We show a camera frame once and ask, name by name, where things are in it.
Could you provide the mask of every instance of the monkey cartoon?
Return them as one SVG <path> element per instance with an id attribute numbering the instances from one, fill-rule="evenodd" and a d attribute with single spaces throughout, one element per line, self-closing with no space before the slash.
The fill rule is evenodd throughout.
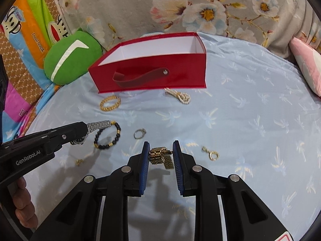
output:
<path id="1" fill-rule="evenodd" d="M 58 15 L 58 23 L 50 22 L 48 25 L 48 33 L 53 43 L 57 43 L 62 38 L 68 36 L 68 31 L 64 25 L 64 22 L 61 19 L 61 16 Z"/>
<path id="2" fill-rule="evenodd" d="M 12 6 L 9 10 L 9 12 L 7 13 L 7 17 L 6 19 L 2 22 L 2 26 L 4 29 L 4 34 L 7 38 L 9 38 L 9 34 L 16 34 L 21 30 L 21 20 L 22 19 L 18 19 L 15 11 L 16 11 L 16 7 Z"/>

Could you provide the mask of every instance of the silver ring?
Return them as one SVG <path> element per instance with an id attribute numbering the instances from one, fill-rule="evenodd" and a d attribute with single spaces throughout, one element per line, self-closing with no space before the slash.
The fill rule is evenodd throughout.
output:
<path id="1" fill-rule="evenodd" d="M 140 137 L 136 137 L 136 133 L 137 133 L 137 132 L 141 132 L 142 135 L 141 135 Z M 147 133 L 147 132 L 146 132 L 145 129 L 138 129 L 138 130 L 136 130 L 136 131 L 134 132 L 134 138 L 135 138 L 135 139 L 141 139 L 141 138 L 143 138 L 143 137 L 145 136 L 146 133 Z"/>

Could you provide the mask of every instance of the screw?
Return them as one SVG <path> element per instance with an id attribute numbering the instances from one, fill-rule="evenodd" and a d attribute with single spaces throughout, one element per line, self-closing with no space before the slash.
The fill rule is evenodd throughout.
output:
<path id="1" fill-rule="evenodd" d="M 89 176 L 85 176 L 85 178 L 83 179 L 86 183 L 90 183 L 94 180 L 94 177 L 89 175 Z"/>
<path id="2" fill-rule="evenodd" d="M 201 166 L 199 166 L 199 165 L 193 166 L 193 170 L 194 170 L 195 172 L 201 172 L 202 169 L 203 169 L 203 168 L 202 168 Z"/>
<path id="3" fill-rule="evenodd" d="M 132 170 L 132 168 L 129 167 L 129 166 L 123 166 L 123 167 L 121 168 L 121 171 L 124 172 L 124 173 L 128 173 L 128 172 L 130 172 L 131 170 Z"/>
<path id="4" fill-rule="evenodd" d="M 232 181 L 234 181 L 234 182 L 237 182 L 237 181 L 240 180 L 240 177 L 238 175 L 236 175 L 236 174 L 233 174 L 233 175 L 230 176 L 230 179 Z"/>

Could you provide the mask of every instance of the gold mesh watch band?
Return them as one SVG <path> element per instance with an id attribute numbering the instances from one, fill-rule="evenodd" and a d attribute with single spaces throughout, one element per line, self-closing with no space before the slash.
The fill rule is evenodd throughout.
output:
<path id="1" fill-rule="evenodd" d="M 148 160 L 153 165 L 164 164 L 165 169 L 174 169 L 172 154 L 173 152 L 165 147 L 152 148 L 149 151 Z"/>

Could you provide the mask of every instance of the jewelry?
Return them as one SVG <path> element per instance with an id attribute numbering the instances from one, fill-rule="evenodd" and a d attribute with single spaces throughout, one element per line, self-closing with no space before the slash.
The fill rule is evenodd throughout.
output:
<path id="1" fill-rule="evenodd" d="M 219 158 L 219 153 L 217 151 L 209 151 L 206 147 L 202 147 L 202 151 L 208 154 L 208 158 L 211 161 L 216 161 Z"/>
<path id="2" fill-rule="evenodd" d="M 112 106 L 104 107 L 104 104 L 105 104 L 107 101 L 110 101 L 110 100 L 117 100 L 117 102 L 116 102 L 114 105 L 112 105 Z M 121 103 L 121 100 L 120 100 L 119 97 L 117 97 L 116 95 L 111 95 L 111 96 L 109 96 L 109 97 L 107 97 L 107 98 L 105 98 L 105 99 L 102 100 L 102 102 L 101 102 L 101 104 L 100 104 L 100 108 L 101 108 L 102 111 L 111 111 L 111 110 L 113 110 L 113 109 L 118 108 L 119 105 L 120 105 L 120 103 Z"/>
<path id="3" fill-rule="evenodd" d="M 170 88 L 165 88 L 164 90 L 166 93 L 177 98 L 183 104 L 189 104 L 191 102 L 191 96 L 189 96 L 185 92 L 178 92 L 178 91 L 172 90 Z"/>
<path id="4" fill-rule="evenodd" d="M 136 137 L 136 133 L 139 131 L 142 133 L 142 135 L 140 137 Z M 145 136 L 146 133 L 147 133 L 147 131 L 144 128 L 138 129 L 134 132 L 134 139 L 141 139 Z"/>
<path id="5" fill-rule="evenodd" d="M 85 137 L 73 140 L 70 142 L 71 145 L 82 145 L 85 141 L 85 139 L 87 138 L 87 136 L 95 131 L 96 129 L 105 129 L 111 127 L 111 123 L 110 120 L 104 120 L 104 121 L 99 121 L 99 122 L 92 122 L 92 123 L 87 123 L 87 128 L 88 128 L 88 132 L 87 135 Z"/>
<path id="6" fill-rule="evenodd" d="M 76 159 L 75 163 L 77 166 L 79 166 L 81 163 L 83 163 L 83 159 Z"/>
<path id="7" fill-rule="evenodd" d="M 110 143 L 107 144 L 107 145 L 99 145 L 99 144 L 98 144 L 98 138 L 99 138 L 100 134 L 102 133 L 102 131 L 103 131 L 105 128 L 100 129 L 100 130 L 97 132 L 96 136 L 95 136 L 95 141 L 94 141 L 94 146 L 95 146 L 95 148 L 98 148 L 98 149 L 108 149 L 108 148 L 110 148 L 111 146 L 116 145 L 117 141 L 118 141 L 119 138 L 120 138 L 120 126 L 119 126 L 118 123 L 117 123 L 116 121 L 114 121 L 114 120 L 111 122 L 111 124 L 112 124 L 112 125 L 115 125 L 115 127 L 116 127 L 116 129 L 117 129 L 117 134 L 116 134 L 115 139 L 113 140 L 113 142 L 110 142 Z"/>
<path id="8" fill-rule="evenodd" d="M 173 152 L 165 147 L 152 148 L 149 151 L 148 160 L 153 165 L 164 164 L 165 169 L 174 169 L 172 154 Z"/>

